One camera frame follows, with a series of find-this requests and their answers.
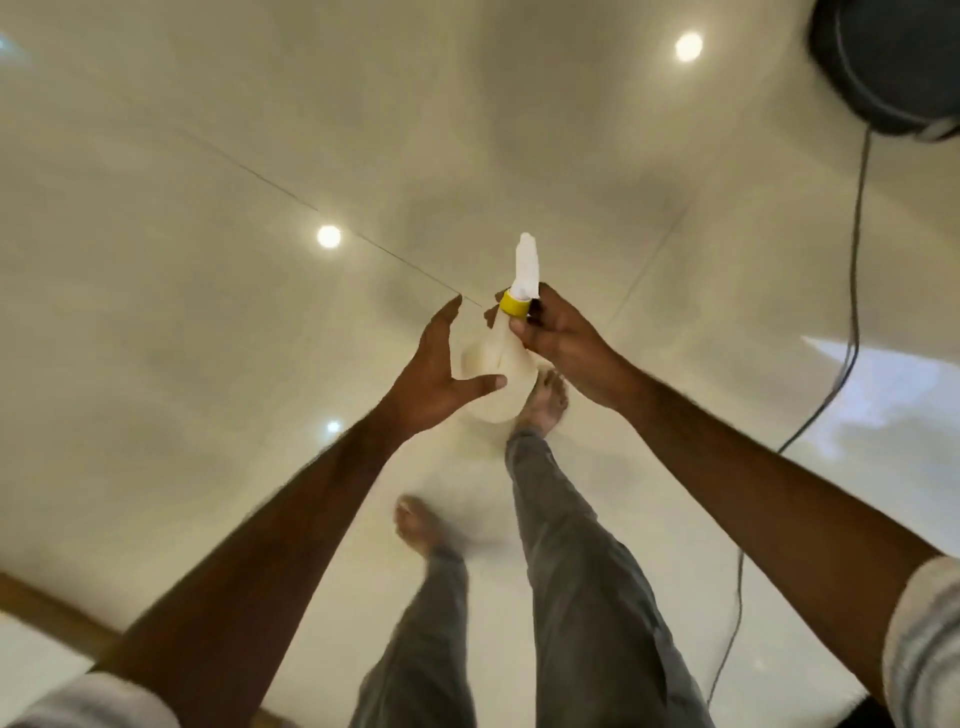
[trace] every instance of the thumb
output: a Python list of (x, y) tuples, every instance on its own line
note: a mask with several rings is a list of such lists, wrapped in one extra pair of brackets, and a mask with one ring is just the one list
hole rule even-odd
[(478, 400), (505, 386), (507, 386), (507, 378), (503, 375), (483, 375), (475, 376), (473, 379), (456, 380), (457, 395), (463, 404)]
[(530, 326), (520, 319), (511, 319), (510, 331), (516, 334), (527, 349), (553, 361), (560, 348), (560, 334), (541, 327)]

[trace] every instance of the spray bottle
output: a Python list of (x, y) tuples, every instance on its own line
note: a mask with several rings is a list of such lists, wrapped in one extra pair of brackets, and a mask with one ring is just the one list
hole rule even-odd
[(537, 378), (533, 356), (510, 330), (511, 318), (526, 318), (530, 303), (540, 296), (540, 262), (537, 241), (524, 233), (516, 246), (516, 277), (496, 309), (491, 328), (479, 341), (468, 346), (461, 357), (464, 376), (502, 374), (507, 386), (476, 400), (471, 414), (491, 423), (503, 423), (516, 417)]

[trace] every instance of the forearm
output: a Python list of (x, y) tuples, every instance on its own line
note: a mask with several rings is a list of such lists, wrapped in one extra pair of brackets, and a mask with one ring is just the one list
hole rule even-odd
[(617, 409), (882, 700), (880, 662), (890, 617), (907, 579), (936, 550), (642, 372)]
[(95, 669), (158, 695), (183, 728), (246, 726), (354, 515), (402, 437), (380, 409), (190, 571)]

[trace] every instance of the hand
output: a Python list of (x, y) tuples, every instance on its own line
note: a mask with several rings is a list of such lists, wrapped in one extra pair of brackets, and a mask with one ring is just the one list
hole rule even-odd
[(503, 375), (454, 379), (450, 372), (450, 325), (457, 318), (463, 296), (457, 296), (430, 319), (420, 346), (400, 372), (394, 386), (377, 405), (403, 439), (439, 425), (469, 401), (502, 389)]
[[(496, 295), (499, 301), (502, 293)], [(493, 326), (494, 306), (484, 316)], [(629, 394), (636, 369), (615, 352), (571, 303), (546, 283), (530, 306), (527, 321), (513, 319), (510, 328), (523, 346), (549, 360), (573, 386), (604, 407), (617, 409)]]

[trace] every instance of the wooden beam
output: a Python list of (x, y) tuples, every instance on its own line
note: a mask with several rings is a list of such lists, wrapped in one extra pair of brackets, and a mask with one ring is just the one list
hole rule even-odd
[[(0, 611), (93, 662), (99, 660), (120, 637), (117, 632), (80, 610), (14, 579), (3, 571), (0, 571)], [(261, 708), (253, 718), (252, 728), (282, 728), (290, 725), (292, 723)]]

